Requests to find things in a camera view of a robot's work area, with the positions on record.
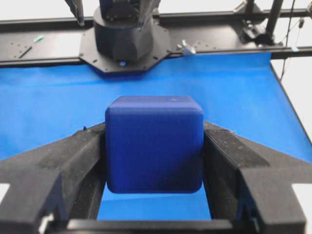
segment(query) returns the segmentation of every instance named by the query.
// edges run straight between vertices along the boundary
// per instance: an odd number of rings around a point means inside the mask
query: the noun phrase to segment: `cable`
[[[291,15],[289,17],[289,23],[288,23],[288,29],[287,29],[287,35],[286,35],[286,47],[288,46],[288,38],[289,38],[289,32],[290,32],[292,18],[293,18],[293,7],[294,7],[294,3],[295,2],[296,2],[296,0],[292,1]],[[282,70],[282,75],[281,75],[281,81],[282,81],[283,76],[285,74],[285,63],[286,63],[286,59],[284,59],[284,62],[283,62],[283,70]]]
[[[302,18],[300,18],[300,19],[291,27],[291,29],[289,30],[289,32],[291,32],[291,31],[296,27],[296,25],[299,24],[299,22],[301,21],[301,19],[302,19]],[[279,43],[283,42],[283,40],[285,40],[286,37],[287,37],[287,34],[283,37],[283,39],[282,39]]]

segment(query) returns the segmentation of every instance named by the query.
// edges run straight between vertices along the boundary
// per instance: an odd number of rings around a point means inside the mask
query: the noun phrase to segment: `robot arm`
[[[65,0],[80,26],[84,25],[82,0]],[[159,6],[160,0],[100,0],[101,14],[111,21],[136,19],[138,27],[143,27]]]

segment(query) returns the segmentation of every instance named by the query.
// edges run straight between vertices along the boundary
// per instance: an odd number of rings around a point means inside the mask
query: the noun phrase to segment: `table surface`
[[[312,162],[312,146],[270,66],[269,53],[166,59],[147,73],[105,75],[88,65],[0,69],[0,160],[105,121],[121,95],[190,95],[205,120]],[[116,195],[98,219],[210,219],[195,194]]]

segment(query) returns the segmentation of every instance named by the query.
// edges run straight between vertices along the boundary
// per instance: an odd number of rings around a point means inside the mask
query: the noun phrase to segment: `black metal frame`
[[[270,11],[255,12],[248,14],[248,20],[262,21],[269,17]],[[290,10],[281,10],[280,17],[288,18],[291,16]],[[306,9],[294,9],[292,17],[308,17],[309,13]],[[175,27],[177,25],[205,25],[207,22],[213,22],[215,27],[229,24],[235,20],[236,22],[246,19],[245,13],[227,12],[207,12],[207,13],[181,13],[181,14],[158,14],[154,15],[154,19],[159,21],[159,25],[163,27]],[[86,17],[85,25],[80,27],[74,18],[64,19],[34,19],[34,20],[10,20],[0,21],[0,32],[3,35],[10,33],[28,32],[28,31],[46,31],[53,33],[63,32],[83,32],[93,26],[93,18]],[[298,51],[293,51],[290,47],[267,46],[258,48],[256,45],[252,48],[207,48],[199,50],[199,54],[220,54],[220,53],[256,53],[271,52],[272,59],[286,59],[290,57],[308,57],[312,56],[312,46],[298,47]],[[169,58],[181,56],[180,53],[172,52]],[[0,67],[20,67],[20,66],[53,66],[62,64],[83,64],[84,61],[79,59],[79,55],[49,58],[49,59],[0,59]]]

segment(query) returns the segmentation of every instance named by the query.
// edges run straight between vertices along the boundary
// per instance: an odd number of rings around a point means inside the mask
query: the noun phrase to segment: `blue fabric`
[[[202,180],[203,111],[190,96],[122,96],[105,112],[115,193],[193,193]]]
[[[105,109],[121,95],[190,95],[202,107],[207,121],[312,162],[311,144],[274,77],[270,57],[244,54],[173,58],[147,73],[118,76],[101,75],[88,65],[2,68],[0,160],[67,137],[83,125],[103,122]],[[116,195],[106,201],[107,194],[106,189],[99,219],[123,218],[124,200],[133,208],[128,219],[163,215],[164,219],[179,220],[190,216],[174,201],[170,205],[173,211],[168,212],[166,206],[153,206],[153,197],[120,199]],[[192,195],[182,196],[186,196],[185,205],[199,206]],[[201,196],[199,202],[207,205],[204,193]],[[105,208],[109,202],[115,204],[115,213]],[[130,205],[136,202],[140,207]],[[209,218],[200,209],[193,212],[198,219]]]

